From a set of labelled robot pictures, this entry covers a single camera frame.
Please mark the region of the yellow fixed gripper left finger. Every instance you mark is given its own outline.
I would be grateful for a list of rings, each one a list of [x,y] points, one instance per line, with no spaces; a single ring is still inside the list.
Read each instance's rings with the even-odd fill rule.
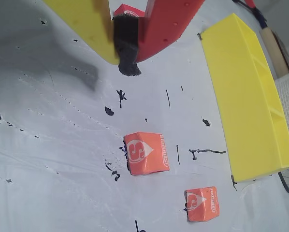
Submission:
[[[44,3],[101,58],[113,65],[119,63],[109,1],[45,0]]]

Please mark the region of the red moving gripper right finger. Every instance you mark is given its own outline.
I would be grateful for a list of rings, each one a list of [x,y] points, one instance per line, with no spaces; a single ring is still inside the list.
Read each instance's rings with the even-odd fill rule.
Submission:
[[[177,41],[202,6],[202,0],[149,0],[144,16],[116,15],[114,45],[119,71],[141,74],[137,64]]]

